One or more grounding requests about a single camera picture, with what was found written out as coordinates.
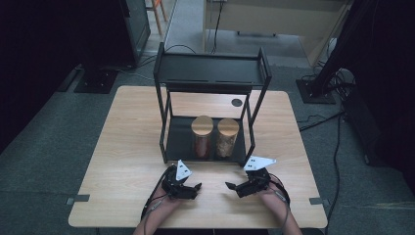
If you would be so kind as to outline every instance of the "canister lid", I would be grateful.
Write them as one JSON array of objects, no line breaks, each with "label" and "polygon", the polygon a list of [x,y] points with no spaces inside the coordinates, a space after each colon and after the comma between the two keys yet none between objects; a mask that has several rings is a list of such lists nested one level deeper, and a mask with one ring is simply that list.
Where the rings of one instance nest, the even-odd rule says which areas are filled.
[{"label": "canister lid", "polygon": [[239,124],[232,118],[224,118],[217,124],[219,132],[226,136],[236,135],[239,131]]},{"label": "canister lid", "polygon": [[213,120],[208,116],[199,116],[192,122],[192,130],[199,136],[209,135],[213,130]]}]

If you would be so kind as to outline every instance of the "small white label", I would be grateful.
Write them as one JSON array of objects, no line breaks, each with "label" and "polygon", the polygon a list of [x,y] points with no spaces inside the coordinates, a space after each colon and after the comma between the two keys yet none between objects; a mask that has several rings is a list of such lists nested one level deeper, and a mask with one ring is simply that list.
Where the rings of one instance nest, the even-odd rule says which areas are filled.
[{"label": "small white label", "polygon": [[276,160],[251,156],[244,166],[244,170],[258,170],[277,163]]},{"label": "small white label", "polygon": [[182,180],[186,177],[189,177],[192,174],[192,170],[190,170],[181,160],[177,163],[177,172],[176,172],[176,180]]}]

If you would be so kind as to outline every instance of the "robotic hand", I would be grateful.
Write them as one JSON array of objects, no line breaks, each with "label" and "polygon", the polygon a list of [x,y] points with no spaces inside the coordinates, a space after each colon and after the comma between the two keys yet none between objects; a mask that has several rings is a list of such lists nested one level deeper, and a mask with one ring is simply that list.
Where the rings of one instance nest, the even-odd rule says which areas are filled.
[{"label": "robotic hand", "polygon": [[153,197],[160,184],[161,188],[165,191],[165,195],[170,199],[194,200],[196,196],[198,196],[198,191],[201,189],[202,183],[197,184],[193,188],[184,186],[183,183],[189,178],[191,174],[192,171],[186,165],[184,165],[181,160],[179,160],[178,166],[174,164],[169,166],[167,170],[162,174],[155,190],[147,200],[147,203],[141,213],[141,219],[143,219],[143,217],[146,215],[148,206],[154,200]]},{"label": "robotic hand", "polygon": [[274,184],[279,190],[281,190],[281,195],[279,192],[274,191],[275,194],[288,205],[290,204],[290,197],[288,192],[285,190],[284,186],[271,179],[270,174],[266,170],[266,166],[275,164],[276,160],[270,160],[260,157],[251,156],[247,163],[244,166],[244,170],[248,175],[248,181],[240,185],[235,185],[233,183],[226,183],[226,186],[230,190],[235,190],[240,198],[249,196],[251,194],[260,192],[262,190],[267,190],[269,188],[269,183]]}]

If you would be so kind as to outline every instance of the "shelf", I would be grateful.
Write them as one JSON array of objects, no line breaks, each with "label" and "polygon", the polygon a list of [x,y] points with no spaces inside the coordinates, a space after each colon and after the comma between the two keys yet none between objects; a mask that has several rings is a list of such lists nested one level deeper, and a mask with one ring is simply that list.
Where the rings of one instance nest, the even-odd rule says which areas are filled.
[{"label": "shelf", "polygon": [[217,136],[217,123],[222,119],[221,117],[213,117],[213,131],[210,135],[210,156],[205,160],[198,159],[193,150],[193,133],[191,124],[196,117],[172,117],[170,120],[170,126],[168,130],[167,145],[166,145],[166,158],[168,161],[196,161],[196,162],[211,162],[222,161],[239,163],[240,165],[245,163],[246,148],[244,127],[241,120],[236,121],[239,123],[239,132],[235,142],[235,147],[232,156],[229,158],[218,157],[215,153],[216,150],[216,136]]},{"label": "shelf", "polygon": [[154,68],[156,83],[170,92],[248,94],[267,86],[270,75],[264,52],[257,56],[165,53],[159,49]]}]

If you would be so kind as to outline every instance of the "black shelf top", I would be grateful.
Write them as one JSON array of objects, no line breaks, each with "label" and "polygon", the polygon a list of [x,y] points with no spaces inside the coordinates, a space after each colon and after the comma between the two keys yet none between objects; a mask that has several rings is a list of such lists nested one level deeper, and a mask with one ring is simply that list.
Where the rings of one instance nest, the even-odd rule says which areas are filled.
[{"label": "black shelf top", "polygon": [[162,53],[155,77],[159,83],[211,86],[262,86],[261,57]]}]

